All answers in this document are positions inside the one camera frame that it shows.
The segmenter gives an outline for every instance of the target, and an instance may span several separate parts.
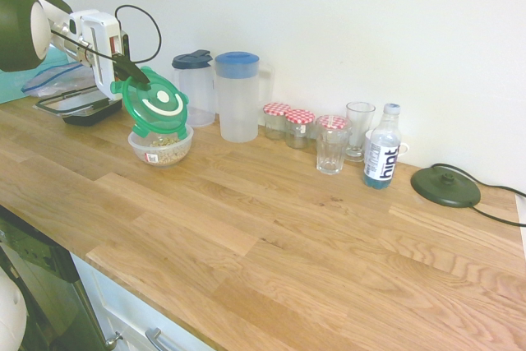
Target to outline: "white cabinet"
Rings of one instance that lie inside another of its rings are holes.
[[[106,339],[119,332],[116,351],[213,351],[211,347],[72,254]],[[160,330],[156,348],[145,336]]]

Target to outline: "green lid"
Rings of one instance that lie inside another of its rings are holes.
[[[449,207],[473,207],[480,201],[477,185],[462,174],[436,166],[411,177],[414,190],[430,201]]]
[[[114,94],[122,94],[126,110],[136,121],[133,131],[141,137],[155,132],[177,133],[179,139],[185,139],[187,96],[149,67],[142,67],[141,70],[150,80],[149,84],[129,77],[125,81],[115,81],[111,86]]]

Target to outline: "plastic bag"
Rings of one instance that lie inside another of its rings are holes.
[[[93,69],[79,62],[73,62],[41,71],[27,81],[21,90],[26,95],[42,98],[93,85],[95,85]]]

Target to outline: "dark blue lid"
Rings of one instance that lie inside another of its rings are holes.
[[[225,78],[250,78],[257,76],[259,60],[253,53],[222,53],[215,57],[215,71]]]
[[[210,51],[198,49],[193,53],[178,55],[172,61],[172,67],[176,69],[202,69],[210,66],[208,62],[212,60]]]

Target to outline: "water bottle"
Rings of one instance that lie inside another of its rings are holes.
[[[368,187],[384,189],[391,184],[402,136],[398,129],[400,106],[388,103],[380,125],[372,131],[365,163],[364,182]]]

